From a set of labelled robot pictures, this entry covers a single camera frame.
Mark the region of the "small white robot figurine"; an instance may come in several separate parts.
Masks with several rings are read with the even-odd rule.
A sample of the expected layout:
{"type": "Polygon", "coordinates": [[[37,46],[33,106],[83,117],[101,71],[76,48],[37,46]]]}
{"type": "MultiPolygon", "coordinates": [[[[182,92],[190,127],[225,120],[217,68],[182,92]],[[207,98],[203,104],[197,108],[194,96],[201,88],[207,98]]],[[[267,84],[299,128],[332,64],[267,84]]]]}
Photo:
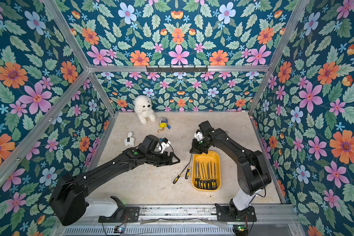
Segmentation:
{"type": "Polygon", "coordinates": [[[133,137],[133,133],[130,131],[127,134],[127,137],[124,140],[124,145],[126,147],[134,147],[135,146],[135,138],[133,137]]]}

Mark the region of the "yellow blue small toy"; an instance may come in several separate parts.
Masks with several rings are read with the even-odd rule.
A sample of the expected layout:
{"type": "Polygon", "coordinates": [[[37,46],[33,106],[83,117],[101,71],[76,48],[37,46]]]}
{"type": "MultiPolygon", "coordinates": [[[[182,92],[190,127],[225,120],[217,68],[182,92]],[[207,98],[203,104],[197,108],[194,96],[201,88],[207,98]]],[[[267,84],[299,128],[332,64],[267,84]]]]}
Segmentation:
{"type": "Polygon", "coordinates": [[[164,131],[165,129],[171,129],[171,127],[168,124],[168,119],[166,117],[161,117],[159,122],[159,129],[157,132],[164,131]]]}

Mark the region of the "yellow plastic storage tray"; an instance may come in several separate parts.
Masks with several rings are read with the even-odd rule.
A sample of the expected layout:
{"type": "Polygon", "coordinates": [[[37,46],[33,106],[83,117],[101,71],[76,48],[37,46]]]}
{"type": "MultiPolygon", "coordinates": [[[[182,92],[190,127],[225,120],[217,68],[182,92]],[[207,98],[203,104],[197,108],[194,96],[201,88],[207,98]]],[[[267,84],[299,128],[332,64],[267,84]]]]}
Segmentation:
{"type": "Polygon", "coordinates": [[[194,154],[192,167],[193,187],[200,191],[215,192],[221,187],[220,157],[215,151],[194,154]]]}

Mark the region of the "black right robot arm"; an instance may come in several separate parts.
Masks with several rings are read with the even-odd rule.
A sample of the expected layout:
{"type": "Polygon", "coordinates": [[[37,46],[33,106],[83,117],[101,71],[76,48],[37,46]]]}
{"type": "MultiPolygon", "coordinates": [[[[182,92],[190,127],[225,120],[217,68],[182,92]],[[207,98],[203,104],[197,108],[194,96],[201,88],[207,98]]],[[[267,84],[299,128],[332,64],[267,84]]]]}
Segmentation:
{"type": "Polygon", "coordinates": [[[225,152],[237,165],[237,175],[240,190],[230,200],[231,217],[239,221],[250,212],[252,201],[262,191],[266,191],[272,182],[266,158],[261,151],[252,151],[241,146],[230,138],[221,128],[214,129],[209,121],[199,124],[199,129],[192,141],[192,154],[207,154],[209,148],[215,147],[225,152]]]}

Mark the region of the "black wall hook rail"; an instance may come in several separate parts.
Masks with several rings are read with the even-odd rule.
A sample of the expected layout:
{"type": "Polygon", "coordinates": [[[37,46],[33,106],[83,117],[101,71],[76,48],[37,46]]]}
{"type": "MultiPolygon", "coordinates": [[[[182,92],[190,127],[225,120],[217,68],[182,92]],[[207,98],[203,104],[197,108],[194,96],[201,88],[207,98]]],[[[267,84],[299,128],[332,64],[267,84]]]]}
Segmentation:
{"type": "Polygon", "coordinates": [[[195,72],[208,72],[207,66],[146,66],[146,72],[157,72],[157,73],[175,73],[175,72],[185,72],[185,73],[195,73],[195,72]]]}

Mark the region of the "white plush seal toy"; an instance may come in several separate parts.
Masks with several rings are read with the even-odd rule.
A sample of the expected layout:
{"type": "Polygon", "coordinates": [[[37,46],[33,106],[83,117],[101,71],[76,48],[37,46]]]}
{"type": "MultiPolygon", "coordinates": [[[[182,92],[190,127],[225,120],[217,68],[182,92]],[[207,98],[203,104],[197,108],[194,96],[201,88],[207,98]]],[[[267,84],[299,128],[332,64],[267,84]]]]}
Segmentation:
{"type": "Polygon", "coordinates": [[[140,95],[134,100],[134,111],[141,124],[147,124],[147,119],[156,122],[156,115],[152,108],[151,99],[145,95],[140,95]]]}

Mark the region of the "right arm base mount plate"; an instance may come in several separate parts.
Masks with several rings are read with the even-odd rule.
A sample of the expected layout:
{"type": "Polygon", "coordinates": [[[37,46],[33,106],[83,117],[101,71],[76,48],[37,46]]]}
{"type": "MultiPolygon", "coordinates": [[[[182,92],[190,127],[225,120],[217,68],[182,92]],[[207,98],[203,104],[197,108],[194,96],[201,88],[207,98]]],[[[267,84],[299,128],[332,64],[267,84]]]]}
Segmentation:
{"type": "Polygon", "coordinates": [[[257,217],[253,206],[237,210],[234,205],[223,206],[215,204],[217,221],[221,222],[256,222],[257,217]]]}

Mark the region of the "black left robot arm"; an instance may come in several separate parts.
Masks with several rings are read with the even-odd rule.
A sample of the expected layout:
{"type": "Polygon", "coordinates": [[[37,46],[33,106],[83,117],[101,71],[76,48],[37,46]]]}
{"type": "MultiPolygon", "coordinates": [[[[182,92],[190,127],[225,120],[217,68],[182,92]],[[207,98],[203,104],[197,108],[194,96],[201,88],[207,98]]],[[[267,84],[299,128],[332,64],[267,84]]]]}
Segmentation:
{"type": "Polygon", "coordinates": [[[49,205],[63,226],[76,223],[81,218],[106,217],[114,222],[125,220],[125,206],[117,197],[92,200],[88,196],[113,178],[136,167],[149,164],[155,167],[180,163],[168,139],[148,135],[135,147],[125,149],[120,155],[90,171],[59,178],[50,197],[49,205]]]}

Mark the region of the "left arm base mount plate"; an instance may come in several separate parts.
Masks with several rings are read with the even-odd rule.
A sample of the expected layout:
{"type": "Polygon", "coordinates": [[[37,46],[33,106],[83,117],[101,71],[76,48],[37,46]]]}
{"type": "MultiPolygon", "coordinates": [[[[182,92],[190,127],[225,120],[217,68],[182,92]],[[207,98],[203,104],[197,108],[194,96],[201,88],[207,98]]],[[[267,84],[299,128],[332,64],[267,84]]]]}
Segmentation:
{"type": "Polygon", "coordinates": [[[140,207],[124,206],[119,207],[112,216],[100,216],[99,223],[134,223],[140,216],[140,207]]]}

